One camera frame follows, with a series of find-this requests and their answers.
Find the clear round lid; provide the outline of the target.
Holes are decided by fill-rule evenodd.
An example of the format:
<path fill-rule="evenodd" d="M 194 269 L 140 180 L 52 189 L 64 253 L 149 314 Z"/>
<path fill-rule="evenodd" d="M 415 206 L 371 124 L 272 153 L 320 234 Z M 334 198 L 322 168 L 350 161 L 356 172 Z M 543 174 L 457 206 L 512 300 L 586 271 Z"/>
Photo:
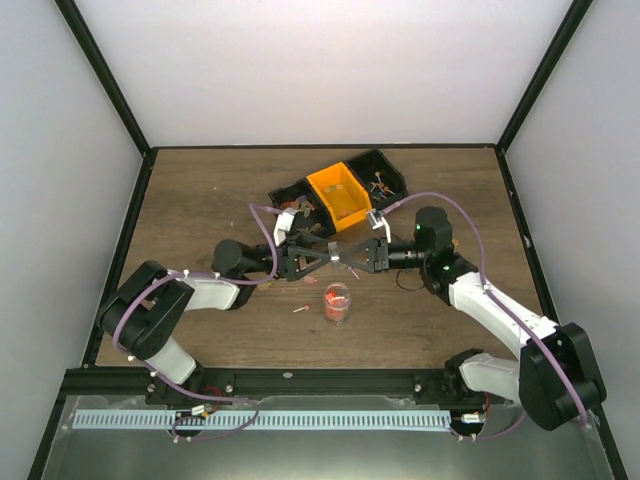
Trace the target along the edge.
<path fill-rule="evenodd" d="M 336 241 L 329 242 L 327 244 L 327 253 L 329 256 L 330 263 L 338 268 L 341 265 L 340 252 L 338 243 Z"/>

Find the black bin with gummy candies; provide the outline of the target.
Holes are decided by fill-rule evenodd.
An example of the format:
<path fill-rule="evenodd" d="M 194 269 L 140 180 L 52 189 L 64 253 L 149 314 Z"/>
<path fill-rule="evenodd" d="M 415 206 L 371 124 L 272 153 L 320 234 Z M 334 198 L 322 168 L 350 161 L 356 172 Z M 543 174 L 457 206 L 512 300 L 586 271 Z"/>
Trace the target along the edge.
<path fill-rule="evenodd" d="M 294 230 L 305 230 L 320 238 L 329 238 L 336 233 L 328 207 L 306 178 L 272 190 L 268 196 L 275 208 L 291 208 L 298 212 Z"/>

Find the clear plastic cup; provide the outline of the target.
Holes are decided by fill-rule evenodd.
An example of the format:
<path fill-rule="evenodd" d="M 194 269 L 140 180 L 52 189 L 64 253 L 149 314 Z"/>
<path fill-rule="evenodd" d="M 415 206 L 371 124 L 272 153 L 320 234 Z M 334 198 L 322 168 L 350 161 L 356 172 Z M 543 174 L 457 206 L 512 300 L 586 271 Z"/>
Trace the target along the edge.
<path fill-rule="evenodd" d="M 344 283 L 334 282 L 327 286 L 322 296 L 323 314 L 327 321 L 339 325 L 349 314 L 351 292 Z"/>

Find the yellow bin with star candies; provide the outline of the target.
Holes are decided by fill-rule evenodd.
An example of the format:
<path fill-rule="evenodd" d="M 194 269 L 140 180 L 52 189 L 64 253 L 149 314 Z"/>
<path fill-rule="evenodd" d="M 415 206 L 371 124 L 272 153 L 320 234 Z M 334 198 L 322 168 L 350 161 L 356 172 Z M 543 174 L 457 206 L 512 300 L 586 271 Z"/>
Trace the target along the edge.
<path fill-rule="evenodd" d="M 337 233 L 364 221 L 372 209 L 368 192 L 344 162 L 307 175 L 306 180 L 327 207 Z"/>

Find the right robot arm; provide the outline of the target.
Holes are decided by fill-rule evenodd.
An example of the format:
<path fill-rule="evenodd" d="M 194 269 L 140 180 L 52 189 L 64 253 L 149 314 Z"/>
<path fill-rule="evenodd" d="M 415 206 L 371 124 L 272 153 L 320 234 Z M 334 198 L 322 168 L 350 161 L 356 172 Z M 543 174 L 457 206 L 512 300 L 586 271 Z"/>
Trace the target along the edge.
<path fill-rule="evenodd" d="M 370 273 L 415 269 L 424 287 L 478 322 L 513 354 L 504 360 L 469 350 L 453 358 L 444 378 L 447 396 L 465 403 L 478 392 L 520 405 L 539 427 L 552 431 L 607 397 L 587 333 L 527 309 L 486 278 L 453 244 L 447 213 L 428 206 L 415 215 L 414 238 L 370 239 L 336 255 L 336 261 Z"/>

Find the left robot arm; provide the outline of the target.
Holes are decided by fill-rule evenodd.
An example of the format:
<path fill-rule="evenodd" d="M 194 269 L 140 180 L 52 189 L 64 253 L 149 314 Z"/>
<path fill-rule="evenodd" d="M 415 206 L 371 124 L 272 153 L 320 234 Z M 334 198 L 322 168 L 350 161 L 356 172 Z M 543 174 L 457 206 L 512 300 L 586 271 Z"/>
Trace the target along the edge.
<path fill-rule="evenodd" d="M 225 239 L 214 249 L 212 270 L 193 273 L 146 261 L 99 308 L 97 326 L 115 347 L 149 367 L 181 403 L 204 392 L 200 364 L 179 345 L 173 331 L 185 312 L 237 310 L 262 280 L 297 281 L 339 260 L 337 246 L 307 232 L 277 234 L 263 245 Z"/>

